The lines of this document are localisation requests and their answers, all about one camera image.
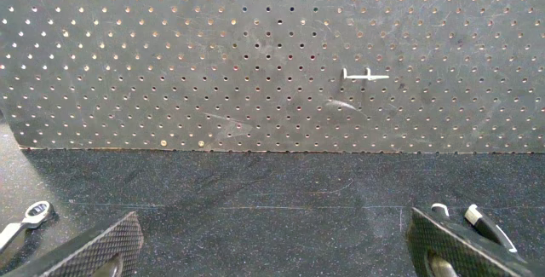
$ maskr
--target white hook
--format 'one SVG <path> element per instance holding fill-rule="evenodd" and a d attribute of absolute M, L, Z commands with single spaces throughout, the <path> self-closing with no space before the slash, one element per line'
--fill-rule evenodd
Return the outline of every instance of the white hook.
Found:
<path fill-rule="evenodd" d="M 371 70 L 370 70 L 370 68 L 368 68 L 368 67 L 365 68 L 365 71 L 367 72 L 366 75 L 353 75 L 353 76 L 348 76 L 347 69 L 346 69 L 346 68 L 342 68 L 342 76 L 343 76 L 344 78 L 351 78 L 351 79 L 361 78 L 361 79 L 366 79 L 366 80 L 370 80 L 370 81 L 378 80 L 378 79 L 383 79 L 383 78 L 390 78 L 390 76 L 371 76 Z"/>

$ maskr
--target wrench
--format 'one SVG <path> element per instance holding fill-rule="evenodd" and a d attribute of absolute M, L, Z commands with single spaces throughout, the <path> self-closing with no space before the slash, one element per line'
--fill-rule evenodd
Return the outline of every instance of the wrench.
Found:
<path fill-rule="evenodd" d="M 0 254 L 5 251 L 9 243 L 15 239 L 17 234 L 25 229 L 36 229 L 43 222 L 53 217 L 53 206 L 47 201 L 38 201 L 26 209 L 25 218 L 22 222 L 10 223 L 0 233 Z"/>

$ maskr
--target wrench handle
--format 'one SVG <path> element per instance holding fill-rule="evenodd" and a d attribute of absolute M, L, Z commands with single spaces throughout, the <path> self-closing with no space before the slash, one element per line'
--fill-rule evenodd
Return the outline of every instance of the wrench handle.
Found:
<path fill-rule="evenodd" d="M 10 223 L 0 233 L 0 254 L 8 247 L 9 243 L 15 239 L 17 234 L 26 229 L 25 222 Z"/>

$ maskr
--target speckled countertop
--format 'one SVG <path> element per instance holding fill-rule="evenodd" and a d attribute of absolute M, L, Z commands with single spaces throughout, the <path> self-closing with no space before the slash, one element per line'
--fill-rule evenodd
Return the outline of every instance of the speckled countertop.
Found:
<path fill-rule="evenodd" d="M 411 206 L 478 204 L 545 261 L 545 155 L 21 151 L 0 116 L 0 227 L 35 200 L 58 216 L 21 235 L 0 274 L 104 216 L 139 212 L 137 275 L 414 276 Z"/>

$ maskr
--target perforated board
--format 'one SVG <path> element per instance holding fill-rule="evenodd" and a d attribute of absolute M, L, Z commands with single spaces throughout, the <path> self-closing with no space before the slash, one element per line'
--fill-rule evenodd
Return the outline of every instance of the perforated board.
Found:
<path fill-rule="evenodd" d="M 0 3 L 23 147 L 545 149 L 545 0 Z"/>

